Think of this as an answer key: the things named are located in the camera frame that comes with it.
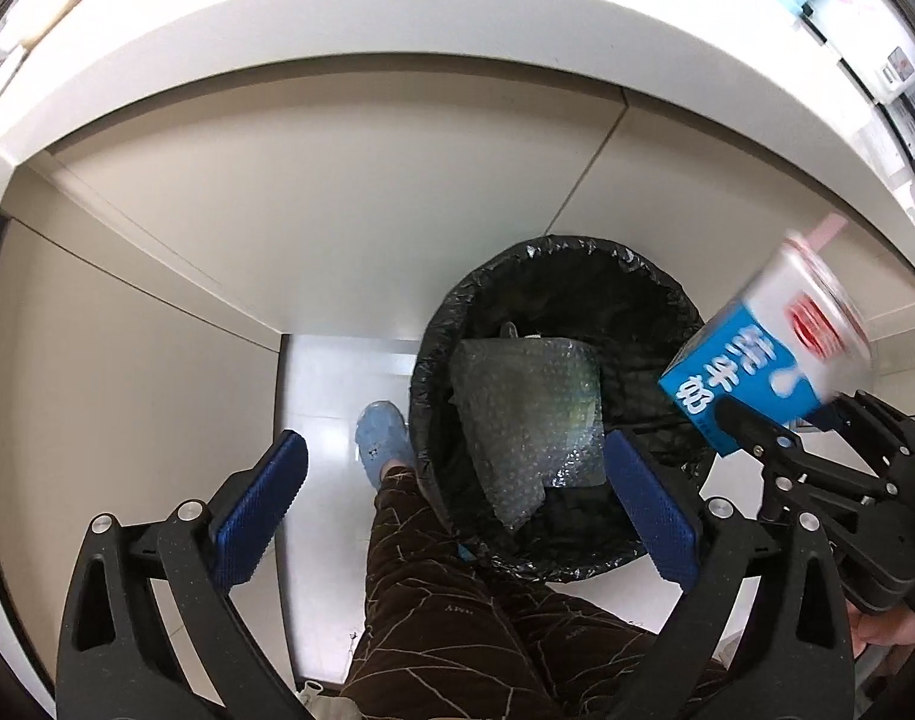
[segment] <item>patterned pants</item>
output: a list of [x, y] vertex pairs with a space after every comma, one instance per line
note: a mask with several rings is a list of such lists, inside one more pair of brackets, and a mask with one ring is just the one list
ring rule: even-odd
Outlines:
[[[368, 718], [597, 717], [655, 640], [542, 583], [475, 570], [393, 469], [377, 494], [366, 630], [341, 693]], [[720, 688], [708, 664], [692, 702]]]

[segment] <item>foot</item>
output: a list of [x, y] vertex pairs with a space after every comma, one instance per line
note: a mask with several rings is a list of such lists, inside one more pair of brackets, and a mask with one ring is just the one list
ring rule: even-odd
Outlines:
[[364, 409], [353, 438], [358, 443], [358, 455], [367, 478], [375, 490], [380, 488], [384, 474], [393, 467], [415, 467], [407, 426], [397, 406], [389, 401], [379, 400]]

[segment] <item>metal screw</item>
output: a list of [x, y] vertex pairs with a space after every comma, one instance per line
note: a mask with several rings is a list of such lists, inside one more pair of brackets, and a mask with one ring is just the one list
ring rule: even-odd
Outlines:
[[820, 527], [820, 520], [810, 512], [801, 512], [797, 519], [806, 531], [816, 531]]
[[91, 531], [105, 533], [110, 530], [112, 525], [113, 519], [110, 519], [110, 514], [100, 514], [99, 517], [94, 517], [94, 522], [91, 522]]
[[184, 522], [191, 522], [197, 517], [200, 517], [201, 512], [204, 511], [204, 504], [200, 501], [185, 501], [181, 504], [180, 509], [177, 509], [178, 519], [182, 519]]
[[727, 498], [710, 498], [707, 502], [707, 509], [718, 519], [727, 519], [734, 514], [734, 504]]

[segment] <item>red logo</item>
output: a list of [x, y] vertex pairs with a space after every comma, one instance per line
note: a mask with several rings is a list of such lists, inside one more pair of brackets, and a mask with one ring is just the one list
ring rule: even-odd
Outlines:
[[810, 295], [798, 293], [794, 303], [785, 308], [790, 326], [806, 349], [819, 360], [828, 360], [844, 349], [838, 332]]

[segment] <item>black garbage bag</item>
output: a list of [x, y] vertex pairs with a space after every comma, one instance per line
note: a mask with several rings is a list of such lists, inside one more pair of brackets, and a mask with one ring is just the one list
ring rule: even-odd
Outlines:
[[455, 405], [449, 361], [464, 338], [575, 338], [600, 362], [604, 430], [632, 429], [654, 458], [703, 485], [715, 453], [658, 386], [702, 325], [681, 285], [641, 255], [597, 238], [545, 236], [510, 247], [454, 287], [427, 325], [410, 384], [410, 436], [431, 507], [480, 560], [523, 579], [571, 581], [646, 551], [610, 485], [549, 488], [511, 535], [484, 496]]

